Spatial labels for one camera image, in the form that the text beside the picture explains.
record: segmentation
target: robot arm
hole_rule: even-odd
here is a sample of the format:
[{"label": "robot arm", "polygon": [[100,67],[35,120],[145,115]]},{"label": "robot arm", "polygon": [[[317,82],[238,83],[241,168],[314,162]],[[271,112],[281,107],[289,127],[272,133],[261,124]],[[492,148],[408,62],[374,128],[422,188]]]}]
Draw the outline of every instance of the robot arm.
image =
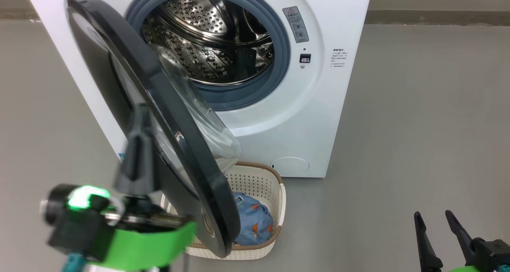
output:
[{"label": "robot arm", "polygon": [[[451,272],[510,272],[510,246],[501,239],[472,239],[450,210],[445,212],[451,231],[457,236],[466,264]],[[419,212],[414,215],[418,254],[422,272],[441,272],[443,263],[436,257]]]},{"label": "robot arm", "polygon": [[120,205],[104,189],[68,184],[57,185],[43,202],[43,217],[54,227],[48,245],[68,255],[64,272],[80,272],[88,262],[125,271],[164,269],[193,240],[191,217],[167,214],[147,196],[160,189],[151,115],[137,105],[131,117],[114,183],[125,194]]}]

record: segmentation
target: cable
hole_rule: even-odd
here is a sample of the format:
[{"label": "cable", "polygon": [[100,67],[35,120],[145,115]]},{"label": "cable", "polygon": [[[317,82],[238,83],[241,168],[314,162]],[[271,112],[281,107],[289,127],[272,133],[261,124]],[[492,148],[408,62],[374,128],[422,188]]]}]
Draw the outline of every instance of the cable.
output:
[{"label": "cable", "polygon": [[188,272],[189,264],[190,264],[190,256],[184,252],[184,259],[182,260],[182,272]]}]

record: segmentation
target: green led light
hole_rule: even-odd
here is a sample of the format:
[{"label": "green led light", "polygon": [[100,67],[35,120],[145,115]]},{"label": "green led light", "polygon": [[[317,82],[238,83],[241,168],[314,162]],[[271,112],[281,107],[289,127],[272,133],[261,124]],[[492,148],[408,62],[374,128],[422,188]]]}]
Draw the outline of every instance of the green led light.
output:
[{"label": "green led light", "polygon": [[93,194],[105,198],[110,197],[110,193],[106,189],[85,185],[75,189],[69,196],[69,201],[67,203],[71,208],[89,208],[89,197]]}]

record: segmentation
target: baseboard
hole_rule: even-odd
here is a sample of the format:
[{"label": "baseboard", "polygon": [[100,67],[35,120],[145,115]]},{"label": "baseboard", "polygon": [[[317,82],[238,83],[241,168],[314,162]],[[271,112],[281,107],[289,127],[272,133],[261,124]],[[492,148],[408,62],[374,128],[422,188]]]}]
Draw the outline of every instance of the baseboard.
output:
[{"label": "baseboard", "polygon": [[[0,8],[0,20],[38,20],[30,8]],[[365,24],[510,26],[510,11],[368,10]]]},{"label": "baseboard", "polygon": [[31,8],[0,8],[0,20],[38,20],[39,16]]}]

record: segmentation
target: teal connector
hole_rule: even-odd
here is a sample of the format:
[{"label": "teal connector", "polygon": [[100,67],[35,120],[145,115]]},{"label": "teal connector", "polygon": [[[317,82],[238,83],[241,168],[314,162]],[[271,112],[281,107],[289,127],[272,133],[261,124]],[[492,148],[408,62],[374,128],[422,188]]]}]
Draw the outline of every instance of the teal connector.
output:
[{"label": "teal connector", "polygon": [[70,253],[67,255],[67,260],[62,267],[62,272],[82,272],[87,264],[87,259],[81,254]]},{"label": "teal connector", "polygon": [[498,268],[499,272],[510,272],[510,266],[508,265],[501,265]]}]

